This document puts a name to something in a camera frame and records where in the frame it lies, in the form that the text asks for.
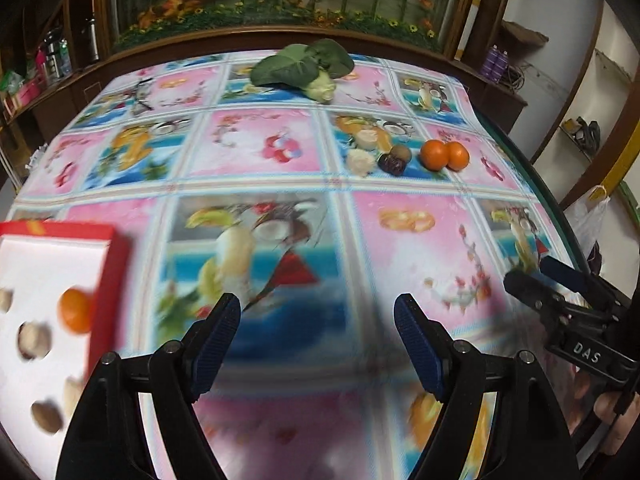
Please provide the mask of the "person's right hand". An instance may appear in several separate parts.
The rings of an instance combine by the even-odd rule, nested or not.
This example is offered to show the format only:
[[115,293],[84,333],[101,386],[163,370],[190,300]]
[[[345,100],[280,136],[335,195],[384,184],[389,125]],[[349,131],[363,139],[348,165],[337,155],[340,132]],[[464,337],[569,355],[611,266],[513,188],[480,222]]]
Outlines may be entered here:
[[[567,425],[570,432],[574,432],[582,420],[586,417],[582,410],[582,398],[591,388],[591,376],[585,370],[578,370],[574,377],[574,406],[567,417]],[[628,406],[623,415],[614,412],[615,405],[620,397],[619,392],[604,392],[597,397],[593,404],[593,413],[601,422],[611,427],[611,432],[605,438],[601,451],[606,455],[615,455],[623,445],[639,415],[639,395],[634,395],[634,400]]]

